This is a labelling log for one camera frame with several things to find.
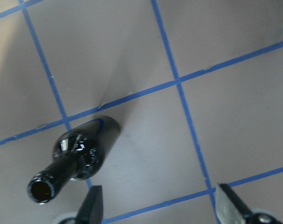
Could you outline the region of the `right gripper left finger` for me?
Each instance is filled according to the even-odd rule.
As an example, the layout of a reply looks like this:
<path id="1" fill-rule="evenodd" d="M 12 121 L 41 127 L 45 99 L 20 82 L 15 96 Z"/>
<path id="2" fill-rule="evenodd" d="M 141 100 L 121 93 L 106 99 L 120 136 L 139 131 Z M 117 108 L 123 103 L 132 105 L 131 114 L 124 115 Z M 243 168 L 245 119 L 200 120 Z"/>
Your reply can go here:
<path id="1" fill-rule="evenodd" d="M 103 220 L 103 190 L 101 185 L 92 186 L 84 199 L 76 224 L 101 224 Z"/>

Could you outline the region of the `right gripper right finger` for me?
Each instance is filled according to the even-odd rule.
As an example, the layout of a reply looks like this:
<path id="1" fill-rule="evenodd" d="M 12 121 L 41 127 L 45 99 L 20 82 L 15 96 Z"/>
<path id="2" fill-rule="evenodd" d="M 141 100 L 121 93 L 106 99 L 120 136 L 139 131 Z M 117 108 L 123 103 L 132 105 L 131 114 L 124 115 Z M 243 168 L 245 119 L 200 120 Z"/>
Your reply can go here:
<path id="1" fill-rule="evenodd" d="M 219 183 L 215 191 L 215 210 L 222 224 L 280 224 L 264 210 L 252 210 L 227 184 Z"/>

